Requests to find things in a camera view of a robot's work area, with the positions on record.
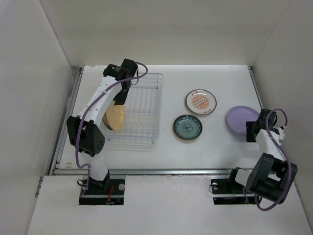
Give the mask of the beige orange plate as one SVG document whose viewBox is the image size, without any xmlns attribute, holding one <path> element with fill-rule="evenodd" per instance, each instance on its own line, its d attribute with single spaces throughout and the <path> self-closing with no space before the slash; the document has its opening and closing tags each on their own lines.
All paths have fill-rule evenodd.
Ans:
<svg viewBox="0 0 313 235">
<path fill-rule="evenodd" d="M 112 101 L 106 110 L 107 123 L 114 131 L 121 131 L 125 122 L 125 105 L 115 105 Z"/>
</svg>

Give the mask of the plain purple plate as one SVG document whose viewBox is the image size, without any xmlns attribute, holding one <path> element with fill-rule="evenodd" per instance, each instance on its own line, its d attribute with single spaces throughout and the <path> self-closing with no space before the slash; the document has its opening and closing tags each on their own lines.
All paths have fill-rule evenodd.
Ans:
<svg viewBox="0 0 313 235">
<path fill-rule="evenodd" d="M 229 128 L 236 134 L 246 135 L 246 122 L 256 121 L 259 112 L 247 106 L 235 106 L 226 114 Z"/>
</svg>

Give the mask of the purple rimmed patterned plate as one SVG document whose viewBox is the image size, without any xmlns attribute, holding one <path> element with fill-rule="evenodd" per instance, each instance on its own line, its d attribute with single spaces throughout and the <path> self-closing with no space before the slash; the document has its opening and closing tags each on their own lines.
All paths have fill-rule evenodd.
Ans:
<svg viewBox="0 0 313 235">
<path fill-rule="evenodd" d="M 184 102 L 186 108 L 197 115 L 208 115 L 214 112 L 217 107 L 216 97 L 204 89 L 190 91 Z"/>
</svg>

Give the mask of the dark green rimmed plate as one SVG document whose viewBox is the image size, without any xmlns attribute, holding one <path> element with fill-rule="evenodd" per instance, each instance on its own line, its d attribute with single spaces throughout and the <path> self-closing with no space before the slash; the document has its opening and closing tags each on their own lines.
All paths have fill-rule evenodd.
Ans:
<svg viewBox="0 0 313 235">
<path fill-rule="evenodd" d="M 175 119 L 173 130 L 175 135 L 181 140 L 193 141 L 201 135 L 203 126 L 197 117 L 181 115 Z"/>
</svg>

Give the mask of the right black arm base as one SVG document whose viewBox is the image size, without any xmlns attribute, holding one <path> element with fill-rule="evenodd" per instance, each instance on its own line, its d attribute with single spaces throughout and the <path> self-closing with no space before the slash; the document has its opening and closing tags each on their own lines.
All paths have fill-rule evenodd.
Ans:
<svg viewBox="0 0 313 235">
<path fill-rule="evenodd" d="M 243 192 L 243 186 L 233 185 L 228 179 L 211 179 L 209 191 L 212 193 L 214 205 L 255 205 L 256 200 L 251 193 Z"/>
</svg>

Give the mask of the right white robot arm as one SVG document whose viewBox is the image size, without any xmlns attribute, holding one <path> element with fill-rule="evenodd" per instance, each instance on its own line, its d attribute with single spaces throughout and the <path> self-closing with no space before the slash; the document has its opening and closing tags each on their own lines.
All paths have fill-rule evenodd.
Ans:
<svg viewBox="0 0 313 235">
<path fill-rule="evenodd" d="M 246 122 L 246 141 L 257 143 L 261 156 L 251 172 L 239 167 L 231 171 L 226 181 L 230 192 L 253 193 L 257 205 L 262 198 L 273 206 L 285 201 L 298 171 L 281 148 L 287 123 L 282 109 L 262 109 L 256 121 Z"/>
</svg>

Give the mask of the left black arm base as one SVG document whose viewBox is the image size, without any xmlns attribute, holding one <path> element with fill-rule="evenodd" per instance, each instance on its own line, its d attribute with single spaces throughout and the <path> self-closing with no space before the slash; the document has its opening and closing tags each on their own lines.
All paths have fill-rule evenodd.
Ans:
<svg viewBox="0 0 313 235">
<path fill-rule="evenodd" d="M 77 180 L 77 184 L 81 187 L 79 205 L 116 206 L 124 204 L 125 176 L 111 177 L 108 173 L 103 181 L 89 177 Z"/>
</svg>

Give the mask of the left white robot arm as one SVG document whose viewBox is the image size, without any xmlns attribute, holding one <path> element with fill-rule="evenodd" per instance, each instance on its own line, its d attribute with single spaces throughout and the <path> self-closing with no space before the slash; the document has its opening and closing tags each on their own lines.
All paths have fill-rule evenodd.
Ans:
<svg viewBox="0 0 313 235">
<path fill-rule="evenodd" d="M 70 144 L 75 148 L 75 161 L 79 169 L 88 170 L 85 183 L 81 184 L 81 195 L 89 188 L 98 194 L 104 194 L 110 187 L 110 173 L 104 158 L 99 156 L 105 144 L 100 129 L 103 116 L 110 105 L 123 106 L 126 102 L 132 80 L 139 80 L 140 62 L 124 59 L 121 65 L 109 64 L 97 90 L 90 101 L 77 116 L 67 119 L 67 132 Z"/>
</svg>

